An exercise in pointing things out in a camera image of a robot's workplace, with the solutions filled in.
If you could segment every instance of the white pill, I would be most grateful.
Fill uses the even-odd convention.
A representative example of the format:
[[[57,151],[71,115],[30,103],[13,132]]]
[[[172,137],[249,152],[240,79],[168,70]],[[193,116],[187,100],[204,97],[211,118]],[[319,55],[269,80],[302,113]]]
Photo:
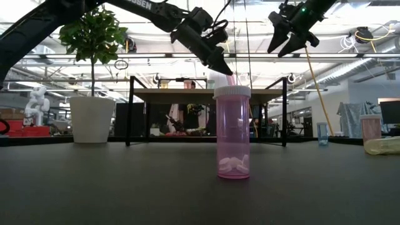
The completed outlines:
[[[236,166],[241,165],[242,161],[236,157],[232,157],[229,160],[229,165],[231,165],[232,168],[236,168]]]
[[[228,173],[228,172],[231,172],[231,170],[232,170],[232,167],[230,165],[219,167],[220,173]]]
[[[241,172],[244,173],[244,174],[248,174],[248,173],[249,173],[249,169],[246,168],[246,167],[244,167],[243,165],[237,165],[237,166],[236,166],[236,169],[237,169],[238,171],[241,171]]]
[[[228,157],[223,158],[223,159],[221,159],[221,160],[219,161],[219,165],[220,165],[220,166],[228,165],[228,163],[229,163],[229,158],[228,158]]]
[[[244,156],[243,156],[242,165],[243,165],[245,168],[248,168],[248,167],[249,167],[249,155],[244,155]]]

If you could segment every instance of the white humanoid robot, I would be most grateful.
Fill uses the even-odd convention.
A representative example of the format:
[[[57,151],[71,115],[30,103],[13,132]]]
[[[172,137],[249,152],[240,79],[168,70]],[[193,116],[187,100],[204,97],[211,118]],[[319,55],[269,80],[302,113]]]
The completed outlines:
[[[33,123],[33,117],[36,118],[37,126],[42,126],[43,123],[43,112],[47,112],[50,109],[50,102],[44,98],[44,94],[47,89],[45,87],[34,87],[30,93],[30,100],[25,107],[25,119],[24,125],[31,125]]]

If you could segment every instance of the green leaves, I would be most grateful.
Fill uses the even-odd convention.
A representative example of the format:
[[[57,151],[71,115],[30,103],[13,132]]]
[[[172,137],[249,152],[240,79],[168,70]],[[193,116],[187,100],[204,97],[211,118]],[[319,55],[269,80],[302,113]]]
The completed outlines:
[[[117,60],[119,44],[124,45],[124,33],[128,29],[119,27],[112,11],[96,8],[81,19],[60,29],[61,44],[67,54],[76,52],[76,61],[91,59],[92,63],[103,64]]]

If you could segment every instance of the potted plant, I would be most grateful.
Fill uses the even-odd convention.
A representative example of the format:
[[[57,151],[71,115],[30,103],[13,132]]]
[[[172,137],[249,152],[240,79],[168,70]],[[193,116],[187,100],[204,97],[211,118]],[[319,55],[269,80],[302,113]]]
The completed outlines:
[[[112,11],[96,8],[81,19],[63,26],[60,40],[67,54],[76,52],[76,61],[91,62],[91,97],[72,97],[71,116],[76,143],[105,143],[108,139],[115,102],[94,96],[94,65],[117,60],[119,44],[124,45],[124,33]]]
[[[152,124],[150,127],[150,134],[152,134],[154,136],[160,136],[160,125]]]

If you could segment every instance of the dark table surface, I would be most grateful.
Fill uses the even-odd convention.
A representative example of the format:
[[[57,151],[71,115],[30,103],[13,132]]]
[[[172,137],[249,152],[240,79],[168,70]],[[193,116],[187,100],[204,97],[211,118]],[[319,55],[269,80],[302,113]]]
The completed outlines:
[[[250,159],[232,181],[215,144],[0,148],[0,224],[399,224],[398,156],[307,142]]]

